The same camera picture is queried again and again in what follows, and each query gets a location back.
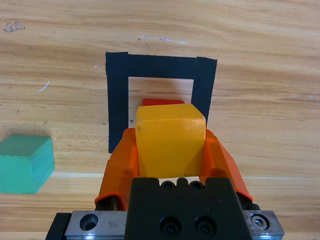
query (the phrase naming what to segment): metal plate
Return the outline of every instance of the metal plate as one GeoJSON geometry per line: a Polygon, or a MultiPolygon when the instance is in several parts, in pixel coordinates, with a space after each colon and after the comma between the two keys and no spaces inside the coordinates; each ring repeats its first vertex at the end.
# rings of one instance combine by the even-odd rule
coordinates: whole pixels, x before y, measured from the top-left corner
{"type": "Polygon", "coordinates": [[[252,240],[281,240],[285,235],[275,213],[270,210],[245,210],[243,211],[252,240]]]}
{"type": "Polygon", "coordinates": [[[65,237],[67,240],[123,240],[126,220],[126,211],[74,211],[65,237]]]}

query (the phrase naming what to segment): block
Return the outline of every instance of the block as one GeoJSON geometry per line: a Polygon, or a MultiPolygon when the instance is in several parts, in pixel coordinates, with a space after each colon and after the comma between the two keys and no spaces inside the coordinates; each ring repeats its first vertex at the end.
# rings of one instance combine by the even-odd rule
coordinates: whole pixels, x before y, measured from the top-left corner
{"type": "Polygon", "coordinates": [[[135,135],[140,177],[200,175],[206,118],[192,104],[138,107],[135,135]]]}
{"type": "Polygon", "coordinates": [[[51,137],[12,135],[0,142],[0,193],[35,194],[55,169],[51,137]]]}
{"type": "Polygon", "coordinates": [[[144,98],[142,100],[142,106],[153,106],[153,105],[170,105],[170,104],[184,104],[182,100],[171,100],[171,99],[153,99],[144,98]]]}

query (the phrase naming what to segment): wooden table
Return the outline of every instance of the wooden table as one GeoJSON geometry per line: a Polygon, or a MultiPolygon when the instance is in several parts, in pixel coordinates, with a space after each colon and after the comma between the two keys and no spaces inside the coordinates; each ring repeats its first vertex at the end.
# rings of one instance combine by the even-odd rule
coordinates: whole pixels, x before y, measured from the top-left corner
{"type": "MultiPolygon", "coordinates": [[[[94,209],[110,157],[106,51],[218,59],[207,128],[284,239],[320,239],[318,0],[0,6],[0,140],[51,136],[55,157],[38,194],[0,195],[0,239],[43,240],[56,212],[94,209]]],[[[192,80],[129,82],[132,118],[145,97],[191,99],[192,80]]]]}

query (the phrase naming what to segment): red block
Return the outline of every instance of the red block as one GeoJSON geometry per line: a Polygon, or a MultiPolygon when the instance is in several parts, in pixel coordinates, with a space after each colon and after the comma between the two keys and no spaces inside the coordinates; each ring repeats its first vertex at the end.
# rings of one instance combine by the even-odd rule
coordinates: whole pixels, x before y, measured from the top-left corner
{"type": "Polygon", "coordinates": [[[170,99],[151,99],[144,98],[142,100],[142,106],[153,106],[153,105],[171,105],[171,104],[184,104],[182,100],[170,100],[170,99]]]}

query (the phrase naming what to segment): yellow block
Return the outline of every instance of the yellow block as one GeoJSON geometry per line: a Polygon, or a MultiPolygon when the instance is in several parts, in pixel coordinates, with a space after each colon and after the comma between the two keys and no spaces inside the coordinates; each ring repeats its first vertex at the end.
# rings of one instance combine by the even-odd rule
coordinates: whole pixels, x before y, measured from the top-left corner
{"type": "Polygon", "coordinates": [[[140,177],[200,175],[206,119],[192,104],[140,106],[135,135],[140,177]]]}

